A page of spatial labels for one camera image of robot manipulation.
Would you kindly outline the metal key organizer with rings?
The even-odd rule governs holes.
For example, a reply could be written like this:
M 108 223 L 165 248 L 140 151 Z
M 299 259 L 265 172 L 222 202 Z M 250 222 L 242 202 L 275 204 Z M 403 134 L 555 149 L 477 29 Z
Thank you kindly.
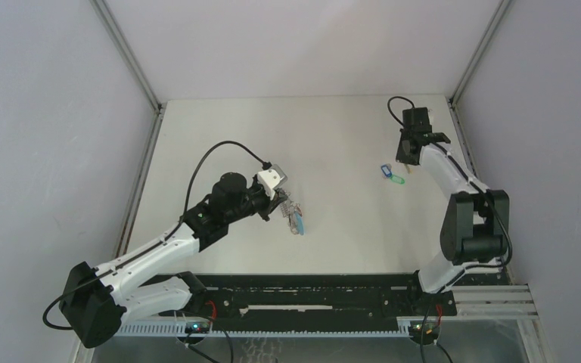
M 279 196 L 283 201 L 279 205 L 283 217 L 286 218 L 290 232 L 294 235 L 304 235 L 303 211 L 298 203 L 291 199 L 291 194 L 280 189 Z

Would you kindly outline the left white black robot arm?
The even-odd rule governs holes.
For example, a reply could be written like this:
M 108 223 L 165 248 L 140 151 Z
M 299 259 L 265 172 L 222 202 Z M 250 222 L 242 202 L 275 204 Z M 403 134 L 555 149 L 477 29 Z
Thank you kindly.
M 230 224 L 270 214 L 287 196 L 287 176 L 277 165 L 255 174 L 253 183 L 236 172 L 221 176 L 201 202 L 183 213 L 159 237 L 109 262 L 71 268 L 58 298 L 62 315 L 86 348 L 108 341 L 129 322 L 165 311 L 201 313 L 207 300 L 203 286 L 190 273 L 150 284 L 162 269 L 200 253 L 228 233 Z

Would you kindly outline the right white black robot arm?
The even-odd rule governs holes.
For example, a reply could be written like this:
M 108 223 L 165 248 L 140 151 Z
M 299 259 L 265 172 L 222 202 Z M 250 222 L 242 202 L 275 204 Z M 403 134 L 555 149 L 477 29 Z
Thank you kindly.
M 418 270 L 418 287 L 406 296 L 410 310 L 425 315 L 436 306 L 436 293 L 449 290 L 468 271 L 504 268 L 510 263 L 510 200 L 505 191 L 489 188 L 462 166 L 442 132 L 403 129 L 396 159 L 420 166 L 447 199 L 440 252 Z

